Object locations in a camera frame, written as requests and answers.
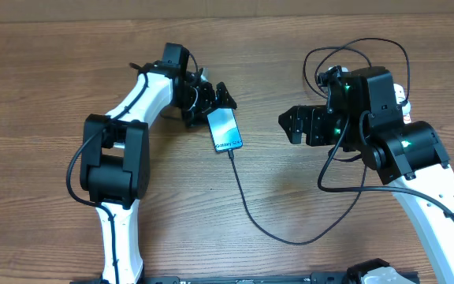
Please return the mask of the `Samsung Galaxy smartphone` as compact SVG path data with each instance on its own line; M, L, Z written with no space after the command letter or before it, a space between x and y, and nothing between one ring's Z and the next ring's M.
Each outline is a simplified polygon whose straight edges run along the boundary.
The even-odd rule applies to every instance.
M243 147L233 109L218 108L207 115L207 120L216 152Z

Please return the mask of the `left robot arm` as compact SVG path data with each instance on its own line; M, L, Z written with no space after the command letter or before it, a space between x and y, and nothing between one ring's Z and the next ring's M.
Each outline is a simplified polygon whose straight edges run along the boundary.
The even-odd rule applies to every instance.
M106 114L90 114L83 142L65 175L69 195L93 207L102 226L104 268L97 283L141 283L144 263L138 245L139 202L150 180L152 124L167 107L180 109L187 127L203 125L216 110L237 104L224 83L212 85L186 47L167 43L162 58L133 63L136 85Z

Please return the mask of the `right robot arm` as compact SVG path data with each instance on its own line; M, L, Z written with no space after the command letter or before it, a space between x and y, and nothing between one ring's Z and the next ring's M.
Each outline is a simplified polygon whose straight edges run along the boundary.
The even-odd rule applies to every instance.
M413 224L439 283L454 283L454 171L437 131L404 116L393 76L382 66L321 73L322 106L293 106L278 118L290 143L360 153Z

